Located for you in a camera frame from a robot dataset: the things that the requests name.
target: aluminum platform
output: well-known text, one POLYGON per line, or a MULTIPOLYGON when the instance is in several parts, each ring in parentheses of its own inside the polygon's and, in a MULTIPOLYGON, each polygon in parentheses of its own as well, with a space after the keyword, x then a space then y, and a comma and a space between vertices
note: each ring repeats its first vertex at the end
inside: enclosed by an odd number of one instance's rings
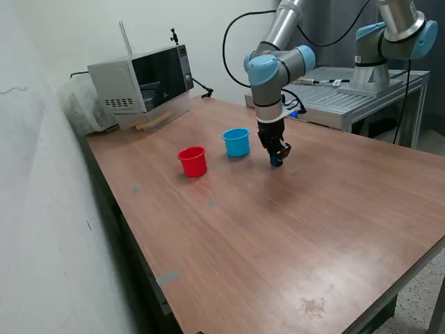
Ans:
MULTIPOLYGON (((402 72, 401 70, 390 70, 389 75, 396 77, 402 72)), ((352 68, 319 67, 305 77, 329 80, 352 79, 352 76, 352 68)), ((417 145, 429 78, 429 72, 411 71, 409 97, 404 121, 400 127, 400 144, 403 146, 415 148, 417 145)), ((351 132, 354 123, 403 99, 407 74, 402 74, 397 79, 403 80, 403 86, 380 98, 339 93, 338 87, 328 83, 319 85, 292 83, 286 89, 298 95, 306 107, 307 113, 300 115, 299 119, 351 132)), ((245 101, 248 107, 253 108, 251 95, 246 95, 245 101)))

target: red cup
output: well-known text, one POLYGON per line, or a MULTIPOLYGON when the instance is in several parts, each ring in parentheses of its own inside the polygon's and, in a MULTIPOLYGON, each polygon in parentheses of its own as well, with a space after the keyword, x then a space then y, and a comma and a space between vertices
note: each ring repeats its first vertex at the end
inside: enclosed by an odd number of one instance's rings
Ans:
POLYGON ((200 146, 192 146, 178 153, 186 177, 198 177, 207 172, 205 152, 206 150, 200 146))

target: blue cup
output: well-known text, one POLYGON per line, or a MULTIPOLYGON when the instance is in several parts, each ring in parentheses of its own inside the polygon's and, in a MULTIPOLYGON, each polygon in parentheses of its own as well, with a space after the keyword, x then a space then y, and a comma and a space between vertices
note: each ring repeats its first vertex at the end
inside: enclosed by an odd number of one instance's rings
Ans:
POLYGON ((230 129, 222 137, 229 157, 244 157, 250 152, 249 129, 230 129))

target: white wall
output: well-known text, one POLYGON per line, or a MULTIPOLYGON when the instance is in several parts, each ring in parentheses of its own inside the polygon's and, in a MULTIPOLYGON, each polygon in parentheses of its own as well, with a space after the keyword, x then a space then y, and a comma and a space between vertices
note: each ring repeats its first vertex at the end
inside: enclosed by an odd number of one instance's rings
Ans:
POLYGON ((136 333, 113 217, 7 0, 0 45, 0 333, 136 333))
MULTIPOLYGON (((248 90, 226 74, 221 45, 227 25, 238 15, 277 7, 277 0, 15 0, 55 89, 72 72, 126 54, 118 21, 123 20, 134 52, 171 45, 176 28, 187 46, 193 76, 215 90, 215 97, 244 103, 248 90)), ((245 17, 231 30, 229 68, 247 83, 244 56, 256 49, 273 14, 245 17)), ((201 94, 200 88, 193 90, 201 94)))

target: plastic cup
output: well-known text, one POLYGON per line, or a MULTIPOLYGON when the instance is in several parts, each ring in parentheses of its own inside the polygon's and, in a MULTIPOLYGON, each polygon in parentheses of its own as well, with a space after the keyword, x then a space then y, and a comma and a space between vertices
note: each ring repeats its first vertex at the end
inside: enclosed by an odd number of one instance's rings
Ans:
POLYGON ((192 146, 178 153, 186 177, 198 177, 207 172, 205 152, 200 146, 192 146))
POLYGON ((238 128, 226 131, 222 137, 229 157, 244 157, 250 152, 249 129, 238 128))

